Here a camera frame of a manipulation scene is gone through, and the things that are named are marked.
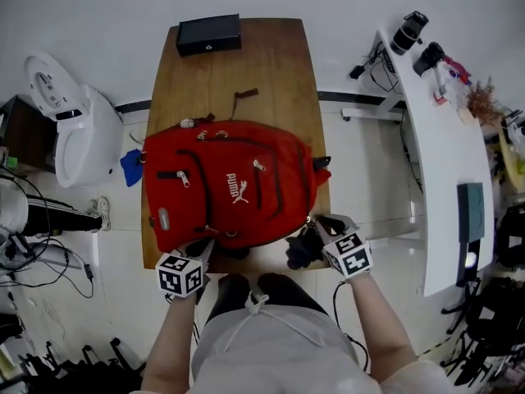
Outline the black power strip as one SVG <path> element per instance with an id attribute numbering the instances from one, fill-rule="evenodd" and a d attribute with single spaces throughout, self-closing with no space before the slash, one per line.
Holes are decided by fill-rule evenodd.
<path id="1" fill-rule="evenodd" d="M 385 69 L 387 69 L 389 73 L 395 76 L 396 75 L 395 68 L 390 59 L 389 53 L 386 51 L 385 48 L 382 48 L 381 50 L 381 59 L 382 59 L 382 64 L 385 67 Z"/>

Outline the black gloves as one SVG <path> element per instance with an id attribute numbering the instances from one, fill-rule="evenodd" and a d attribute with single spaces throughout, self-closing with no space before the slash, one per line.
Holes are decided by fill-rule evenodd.
<path id="1" fill-rule="evenodd" d="M 290 269 L 308 268 L 314 262 L 324 261 L 324 244 L 314 227 L 304 227 L 297 236 L 289 236 L 285 241 L 288 243 L 285 253 Z"/>

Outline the brown cabinet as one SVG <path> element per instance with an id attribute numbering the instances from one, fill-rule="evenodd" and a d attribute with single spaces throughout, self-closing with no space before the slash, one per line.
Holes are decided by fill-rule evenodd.
<path id="1" fill-rule="evenodd" d="M 7 149 L 17 172 L 55 172 L 56 123 L 18 96 L 0 107 L 0 147 Z"/>

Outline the white desk leg frame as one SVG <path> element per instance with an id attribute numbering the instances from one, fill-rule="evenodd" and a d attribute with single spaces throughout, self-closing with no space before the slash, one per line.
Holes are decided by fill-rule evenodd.
<path id="1" fill-rule="evenodd" d="M 342 108 L 340 115 L 344 121 L 354 118 L 400 123 L 406 105 L 398 94 L 391 94 L 379 103 L 355 103 L 351 108 Z"/>

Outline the black office chairs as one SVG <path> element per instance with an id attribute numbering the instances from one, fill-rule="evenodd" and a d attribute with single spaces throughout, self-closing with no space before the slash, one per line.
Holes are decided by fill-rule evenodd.
<path id="1" fill-rule="evenodd" d="M 496 262 L 505 267 L 525 271 L 525 203 L 507 210 L 495 238 Z M 458 323 L 466 328 L 460 333 L 459 353 L 441 367 L 452 374 L 461 369 L 456 386 L 473 385 L 491 370 L 486 360 L 513 356 L 525 345 L 525 281 L 510 277 L 492 277 L 484 287 L 480 278 L 474 280 L 465 301 L 443 314 L 461 312 Z"/>

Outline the person's right forearm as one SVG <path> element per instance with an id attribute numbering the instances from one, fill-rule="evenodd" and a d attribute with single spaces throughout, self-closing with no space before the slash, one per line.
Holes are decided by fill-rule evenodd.
<path id="1" fill-rule="evenodd" d="M 371 375 L 384 381 L 417 356 L 401 321 L 369 273 L 349 281 L 358 311 L 368 354 Z"/>

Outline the black bottle with grey band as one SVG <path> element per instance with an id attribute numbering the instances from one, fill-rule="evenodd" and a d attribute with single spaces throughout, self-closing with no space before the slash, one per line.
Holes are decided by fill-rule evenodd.
<path id="1" fill-rule="evenodd" d="M 427 16 L 420 11 L 412 11 L 405 16 L 404 23 L 397 29 L 390 41 L 392 51 L 400 56 L 406 54 L 419 40 L 422 29 L 428 22 Z"/>

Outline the teal box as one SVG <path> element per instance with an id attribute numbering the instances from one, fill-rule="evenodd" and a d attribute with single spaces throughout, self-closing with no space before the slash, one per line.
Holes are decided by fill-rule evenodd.
<path id="1" fill-rule="evenodd" d="M 457 185 L 459 242 L 471 243 L 485 236 L 485 206 L 482 183 Z"/>

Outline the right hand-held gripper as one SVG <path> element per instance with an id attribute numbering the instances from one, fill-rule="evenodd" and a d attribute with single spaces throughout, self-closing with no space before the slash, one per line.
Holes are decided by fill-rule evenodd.
<path id="1" fill-rule="evenodd" d="M 314 225 L 324 245 L 323 254 L 345 280 L 370 271 L 373 266 L 370 244 L 350 217 L 330 213 L 318 216 Z"/>

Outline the black box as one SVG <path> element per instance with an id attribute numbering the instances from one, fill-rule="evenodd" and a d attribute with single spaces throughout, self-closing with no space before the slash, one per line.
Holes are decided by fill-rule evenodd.
<path id="1" fill-rule="evenodd" d="M 181 57 L 242 48 L 240 15 L 224 15 L 182 21 L 176 48 Z"/>

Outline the clear bottle with red label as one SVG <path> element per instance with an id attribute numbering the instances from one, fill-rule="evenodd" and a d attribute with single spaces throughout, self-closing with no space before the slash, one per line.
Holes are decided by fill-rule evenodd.
<path id="1" fill-rule="evenodd" d="M 441 106 L 448 103 L 451 98 L 449 69 L 445 62 L 439 62 L 432 71 L 436 84 L 431 100 L 434 105 Z"/>

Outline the blue cloth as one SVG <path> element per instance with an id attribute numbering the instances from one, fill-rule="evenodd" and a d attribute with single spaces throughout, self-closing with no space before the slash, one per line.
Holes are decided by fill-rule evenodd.
<path id="1" fill-rule="evenodd" d="M 120 165 L 127 187 L 132 187 L 137 184 L 143 176 L 141 155 L 142 152 L 139 149 L 132 149 L 120 159 Z"/>

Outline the white toilet-shaped device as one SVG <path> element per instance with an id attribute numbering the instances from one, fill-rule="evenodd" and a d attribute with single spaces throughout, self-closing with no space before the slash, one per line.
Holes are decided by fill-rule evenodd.
<path id="1" fill-rule="evenodd" d="M 77 84 L 46 53 L 30 54 L 24 70 L 34 104 L 57 124 L 58 183 L 68 188 L 109 181 L 119 163 L 124 129 L 110 102 L 96 89 Z"/>

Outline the red backpack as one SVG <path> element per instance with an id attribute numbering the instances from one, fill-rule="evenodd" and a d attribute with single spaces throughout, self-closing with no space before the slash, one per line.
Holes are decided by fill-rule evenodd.
<path id="1" fill-rule="evenodd" d="M 331 174 L 289 131 L 213 115 L 186 118 L 144 141 L 139 157 L 157 248 L 214 239 L 224 250 L 278 241 L 308 220 Z"/>

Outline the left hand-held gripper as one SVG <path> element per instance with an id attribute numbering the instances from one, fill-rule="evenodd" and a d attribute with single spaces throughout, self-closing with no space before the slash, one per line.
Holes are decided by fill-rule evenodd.
<path id="1" fill-rule="evenodd" d="M 200 239 L 163 254 L 155 267 L 159 289 L 178 298 L 202 293 L 209 282 L 207 271 L 214 245 L 213 238 L 207 244 Z"/>

